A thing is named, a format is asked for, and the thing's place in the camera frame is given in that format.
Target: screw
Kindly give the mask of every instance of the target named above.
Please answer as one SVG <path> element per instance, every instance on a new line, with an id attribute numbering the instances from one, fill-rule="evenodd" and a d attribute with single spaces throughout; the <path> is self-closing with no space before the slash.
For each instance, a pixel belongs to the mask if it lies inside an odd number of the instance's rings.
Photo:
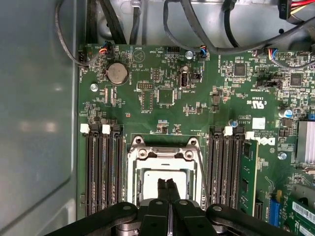
<path id="1" fill-rule="evenodd" d="M 220 207 L 220 206 L 213 206 L 212 209 L 215 211 L 222 211 L 222 207 Z"/>
<path id="2" fill-rule="evenodd" d="M 279 158 L 280 160 L 286 160 L 287 154 L 286 154 L 285 152 L 279 152 L 279 153 L 278 153 L 278 158 Z"/>
<path id="3" fill-rule="evenodd" d="M 186 152 L 185 152 L 185 158 L 188 158 L 188 159 L 193 158 L 193 153 L 192 153 L 192 151 L 186 151 Z"/>
<path id="4" fill-rule="evenodd" d="M 138 155 L 139 155 L 139 157 L 143 158 L 143 157 L 146 157 L 148 155 L 148 153 L 147 153 L 146 150 L 141 149 L 141 150 L 138 151 Z"/>
<path id="5" fill-rule="evenodd" d="M 192 51 L 187 51 L 187 52 L 185 53 L 185 57 L 186 57 L 188 60 L 193 59 L 193 52 L 192 52 Z"/>
<path id="6" fill-rule="evenodd" d="M 180 205 L 187 205 L 188 202 L 187 202 L 187 201 L 184 201 L 184 200 L 181 200 L 181 201 L 179 201 L 179 204 L 180 204 Z"/>
<path id="7" fill-rule="evenodd" d="M 93 83 L 93 84 L 91 84 L 90 89 L 92 92 L 96 92 L 96 91 L 98 91 L 98 85 Z"/>

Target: blue pcie slot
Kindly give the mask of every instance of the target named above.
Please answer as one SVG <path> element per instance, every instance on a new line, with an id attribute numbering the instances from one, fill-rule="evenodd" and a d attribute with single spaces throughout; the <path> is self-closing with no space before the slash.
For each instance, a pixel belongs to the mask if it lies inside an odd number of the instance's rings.
<path id="1" fill-rule="evenodd" d="M 269 224 L 279 227 L 280 203 L 276 199 L 270 200 Z"/>

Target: red wire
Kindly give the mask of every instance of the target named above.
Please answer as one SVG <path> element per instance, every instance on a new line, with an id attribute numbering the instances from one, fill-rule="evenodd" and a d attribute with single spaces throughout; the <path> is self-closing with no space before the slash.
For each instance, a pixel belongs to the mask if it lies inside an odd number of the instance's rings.
<path id="1" fill-rule="evenodd" d="M 303 5 L 313 3 L 313 2 L 315 2 L 315 0 L 295 1 L 291 4 L 291 7 L 303 6 Z"/>

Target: blue wire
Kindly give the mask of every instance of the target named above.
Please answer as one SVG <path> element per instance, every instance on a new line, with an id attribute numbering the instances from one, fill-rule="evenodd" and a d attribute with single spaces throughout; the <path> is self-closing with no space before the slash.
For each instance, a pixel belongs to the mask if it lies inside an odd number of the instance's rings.
<path id="1" fill-rule="evenodd" d="M 273 53 L 272 53 L 272 55 L 271 55 L 271 59 L 274 59 L 274 58 L 275 58 L 275 55 L 276 55 L 276 52 L 277 52 L 277 51 L 278 51 L 277 48 L 273 51 Z"/>
<path id="2" fill-rule="evenodd" d="M 204 50 L 203 48 L 200 49 L 203 52 L 203 55 L 207 55 L 206 50 Z"/>

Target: ram slot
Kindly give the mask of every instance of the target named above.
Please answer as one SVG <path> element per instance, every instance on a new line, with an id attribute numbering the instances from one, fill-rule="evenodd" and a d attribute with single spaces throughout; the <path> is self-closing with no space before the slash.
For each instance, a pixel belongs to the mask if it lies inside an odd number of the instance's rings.
<path id="1" fill-rule="evenodd" d="M 229 206 L 231 188 L 231 159 L 233 150 L 233 136 L 226 136 L 223 141 L 221 199 L 220 203 Z"/>
<path id="2" fill-rule="evenodd" d="M 120 132 L 115 133 L 115 203 L 122 197 L 122 171 L 123 171 L 123 138 Z"/>
<path id="3" fill-rule="evenodd" d="M 240 166 L 241 166 L 241 146 L 243 143 L 243 137 L 236 135 L 233 141 L 233 153 L 232 153 L 232 171 L 231 171 L 231 199 L 230 207 L 237 209 L 238 205 L 238 186 L 240 181 Z"/>
<path id="4" fill-rule="evenodd" d="M 212 162 L 212 203 L 220 203 L 221 172 L 222 172 L 222 135 L 214 135 L 213 162 Z"/>
<path id="5" fill-rule="evenodd" d="M 106 189 L 107 189 L 107 206 L 114 204 L 114 156 L 113 156 L 113 132 L 106 139 Z"/>
<path id="6" fill-rule="evenodd" d="M 97 150 L 98 134 L 90 133 L 87 142 L 87 181 L 86 181 L 86 215 L 91 215 L 96 212 L 96 175 L 97 168 Z"/>
<path id="7" fill-rule="evenodd" d="M 104 151 L 104 140 L 105 135 L 102 134 L 98 139 L 98 172 L 97 172 L 97 211 L 105 209 L 105 179 L 104 179 L 104 159 L 105 159 L 105 151 Z"/>
<path id="8" fill-rule="evenodd" d="M 214 139 L 212 135 L 210 134 L 209 142 L 208 142 L 208 165 L 207 165 L 207 188 L 208 188 L 208 193 L 209 197 L 212 202 L 213 198 L 213 188 L 212 188 L 212 162 L 213 162 L 213 145 L 214 145 Z"/>

